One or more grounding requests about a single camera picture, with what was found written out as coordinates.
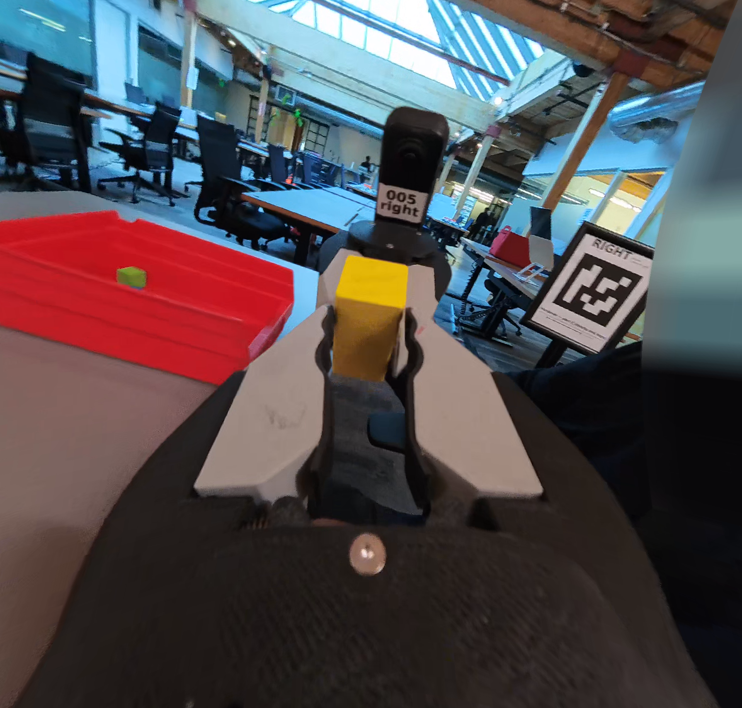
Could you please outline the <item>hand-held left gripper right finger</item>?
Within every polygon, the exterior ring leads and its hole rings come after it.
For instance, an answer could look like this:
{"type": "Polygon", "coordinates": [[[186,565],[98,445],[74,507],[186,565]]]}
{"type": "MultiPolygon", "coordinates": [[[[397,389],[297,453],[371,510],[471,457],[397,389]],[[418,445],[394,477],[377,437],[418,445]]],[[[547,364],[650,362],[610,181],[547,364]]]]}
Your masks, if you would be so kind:
{"type": "Polygon", "coordinates": [[[415,504],[468,511],[482,499],[540,499],[543,483],[486,363],[411,306],[400,331],[405,473],[415,504]]]}

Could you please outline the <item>yellow block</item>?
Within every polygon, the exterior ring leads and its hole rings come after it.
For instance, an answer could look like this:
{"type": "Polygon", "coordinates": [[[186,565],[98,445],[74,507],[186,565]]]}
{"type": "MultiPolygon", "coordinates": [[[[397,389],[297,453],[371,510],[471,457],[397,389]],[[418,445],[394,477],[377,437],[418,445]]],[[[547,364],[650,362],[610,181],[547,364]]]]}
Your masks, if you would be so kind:
{"type": "Polygon", "coordinates": [[[384,381],[407,302],[409,269],[349,255],[335,291],[334,374],[384,381]]]}

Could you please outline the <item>red bag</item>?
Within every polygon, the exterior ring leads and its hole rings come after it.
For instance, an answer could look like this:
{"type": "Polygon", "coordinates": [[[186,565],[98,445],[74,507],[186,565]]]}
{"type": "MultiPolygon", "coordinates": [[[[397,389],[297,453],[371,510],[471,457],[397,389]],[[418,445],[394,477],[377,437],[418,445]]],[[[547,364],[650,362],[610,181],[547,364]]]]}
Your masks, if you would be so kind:
{"type": "Polygon", "coordinates": [[[515,233],[510,226],[502,227],[490,245],[491,257],[522,269],[531,263],[529,238],[515,233]]]}

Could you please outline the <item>wooden post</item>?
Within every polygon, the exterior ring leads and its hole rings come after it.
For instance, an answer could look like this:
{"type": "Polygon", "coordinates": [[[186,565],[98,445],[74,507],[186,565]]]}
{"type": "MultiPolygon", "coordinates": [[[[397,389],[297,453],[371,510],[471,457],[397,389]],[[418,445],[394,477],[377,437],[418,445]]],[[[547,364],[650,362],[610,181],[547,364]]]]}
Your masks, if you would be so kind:
{"type": "Polygon", "coordinates": [[[550,212],[557,207],[608,114],[620,100],[630,80],[626,73],[615,71],[600,85],[544,190],[539,202],[540,207],[550,212]]]}

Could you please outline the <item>wooden top desk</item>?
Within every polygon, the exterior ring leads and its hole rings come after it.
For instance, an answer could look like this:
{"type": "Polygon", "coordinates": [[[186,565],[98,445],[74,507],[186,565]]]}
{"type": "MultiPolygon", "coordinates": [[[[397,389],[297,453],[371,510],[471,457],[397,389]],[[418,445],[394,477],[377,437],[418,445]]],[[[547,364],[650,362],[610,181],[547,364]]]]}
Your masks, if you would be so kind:
{"type": "Polygon", "coordinates": [[[510,311],[525,312],[538,295],[549,277],[539,265],[529,265],[524,270],[496,258],[485,246],[472,240],[461,240],[465,254],[472,260],[468,282],[460,296],[459,314],[456,316],[456,332],[475,335],[489,342],[513,347],[507,339],[506,325],[522,335],[519,321],[510,316],[510,311]],[[486,275],[485,288],[490,295],[487,305],[472,305],[469,297],[481,273],[486,275]]]}

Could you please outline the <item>row of black office chairs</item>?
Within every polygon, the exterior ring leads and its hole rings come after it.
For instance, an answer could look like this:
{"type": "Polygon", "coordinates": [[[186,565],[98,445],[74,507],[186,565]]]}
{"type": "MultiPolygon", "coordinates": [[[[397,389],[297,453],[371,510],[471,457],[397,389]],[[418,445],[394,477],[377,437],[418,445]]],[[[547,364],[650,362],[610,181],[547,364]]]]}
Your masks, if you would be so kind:
{"type": "MultiPolygon", "coordinates": [[[[34,168],[55,169],[60,181],[50,181],[52,189],[67,189],[77,174],[79,188],[90,191],[88,147],[85,123],[82,119],[85,83],[82,75],[65,67],[28,53],[26,80],[17,103],[15,127],[2,129],[2,150],[14,163],[34,168]]],[[[168,106],[157,105],[155,113],[140,139],[123,135],[123,144],[116,146],[125,165],[133,168],[133,175],[100,179],[106,183],[132,184],[132,201],[138,201],[136,192],[148,187],[173,206],[175,193],[156,182],[142,178],[143,172],[152,175],[171,172],[172,141],[178,119],[168,106]]],[[[290,226],[278,216],[248,204],[245,192],[257,192],[255,186],[240,176],[237,156],[237,138],[233,129],[222,123],[198,120],[199,145],[203,180],[201,192],[194,207],[198,222],[199,211],[214,210],[212,219],[205,222],[235,237],[242,245],[249,240],[253,249],[260,249],[260,241],[293,240],[297,247],[311,242],[296,226],[290,226]]]]}

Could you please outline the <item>white top desk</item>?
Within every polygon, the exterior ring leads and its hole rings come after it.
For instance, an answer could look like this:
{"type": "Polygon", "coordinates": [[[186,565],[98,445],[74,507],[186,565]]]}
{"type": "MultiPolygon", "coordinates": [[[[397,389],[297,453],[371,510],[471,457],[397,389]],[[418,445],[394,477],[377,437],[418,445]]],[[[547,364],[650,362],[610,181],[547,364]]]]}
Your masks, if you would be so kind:
{"type": "Polygon", "coordinates": [[[241,195],[265,212],[275,214],[298,231],[293,262],[304,266],[310,250],[311,237],[326,238],[347,231],[359,221],[372,221],[375,206],[362,196],[330,189],[287,190],[272,192],[244,191],[241,195]]]}

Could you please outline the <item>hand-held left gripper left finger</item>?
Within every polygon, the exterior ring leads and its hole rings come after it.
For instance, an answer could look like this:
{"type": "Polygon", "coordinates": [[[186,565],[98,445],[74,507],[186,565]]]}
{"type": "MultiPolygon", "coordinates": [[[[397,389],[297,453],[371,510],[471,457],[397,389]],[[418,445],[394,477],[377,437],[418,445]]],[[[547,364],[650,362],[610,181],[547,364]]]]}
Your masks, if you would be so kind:
{"type": "Polygon", "coordinates": [[[301,472],[323,430],[327,328],[332,308],[323,305],[247,367],[194,483],[200,497],[306,496],[301,472]]]}

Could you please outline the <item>pale board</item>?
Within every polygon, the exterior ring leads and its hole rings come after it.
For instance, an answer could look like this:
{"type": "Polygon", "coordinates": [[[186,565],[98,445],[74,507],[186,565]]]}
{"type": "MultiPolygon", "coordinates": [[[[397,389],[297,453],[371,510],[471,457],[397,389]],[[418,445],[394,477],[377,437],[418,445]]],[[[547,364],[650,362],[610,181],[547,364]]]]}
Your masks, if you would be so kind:
{"type": "Polygon", "coordinates": [[[530,263],[550,269],[566,250],[568,244],[560,239],[542,238],[535,235],[528,237],[528,257],[530,263]]]}

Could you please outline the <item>red plastic bin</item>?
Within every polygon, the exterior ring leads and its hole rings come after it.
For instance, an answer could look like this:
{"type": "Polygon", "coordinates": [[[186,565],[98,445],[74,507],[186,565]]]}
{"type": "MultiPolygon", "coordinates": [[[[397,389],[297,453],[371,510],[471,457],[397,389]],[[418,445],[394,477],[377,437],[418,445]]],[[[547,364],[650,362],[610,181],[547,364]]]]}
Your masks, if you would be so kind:
{"type": "Polygon", "coordinates": [[[2,327],[218,385],[278,338],[294,273],[115,211],[1,225],[2,327]],[[116,270],[148,274],[144,290],[116,270]]]}

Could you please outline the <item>person's right forearm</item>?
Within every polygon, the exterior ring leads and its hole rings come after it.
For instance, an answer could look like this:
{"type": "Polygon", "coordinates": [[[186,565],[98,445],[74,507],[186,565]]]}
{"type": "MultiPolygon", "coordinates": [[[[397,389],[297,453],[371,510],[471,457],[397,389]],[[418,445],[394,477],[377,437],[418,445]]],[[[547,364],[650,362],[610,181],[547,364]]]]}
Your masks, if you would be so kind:
{"type": "Polygon", "coordinates": [[[507,374],[586,457],[633,523],[652,505],[642,351],[643,343],[634,342],[553,368],[507,374]]]}

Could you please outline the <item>black framed marker sign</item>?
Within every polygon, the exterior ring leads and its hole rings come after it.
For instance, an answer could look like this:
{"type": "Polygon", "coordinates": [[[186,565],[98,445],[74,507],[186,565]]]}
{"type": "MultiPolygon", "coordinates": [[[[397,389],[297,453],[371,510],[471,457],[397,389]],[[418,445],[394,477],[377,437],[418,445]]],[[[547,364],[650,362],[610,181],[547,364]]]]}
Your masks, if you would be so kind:
{"type": "Polygon", "coordinates": [[[584,356],[615,348],[644,313],[654,251],[584,222],[521,325],[584,356]]]}

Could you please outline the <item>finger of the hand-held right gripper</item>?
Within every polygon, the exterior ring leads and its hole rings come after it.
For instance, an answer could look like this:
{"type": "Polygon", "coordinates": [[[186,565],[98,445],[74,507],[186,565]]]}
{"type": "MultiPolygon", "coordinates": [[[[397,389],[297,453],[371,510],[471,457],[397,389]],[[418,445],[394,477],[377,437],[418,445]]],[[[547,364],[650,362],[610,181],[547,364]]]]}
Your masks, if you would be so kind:
{"type": "Polygon", "coordinates": [[[432,267],[415,264],[407,268],[407,293],[403,317],[433,317],[438,306],[435,272],[432,267]]]}
{"type": "Polygon", "coordinates": [[[348,250],[338,250],[318,279],[317,310],[335,305],[335,295],[348,257],[348,250]]]}

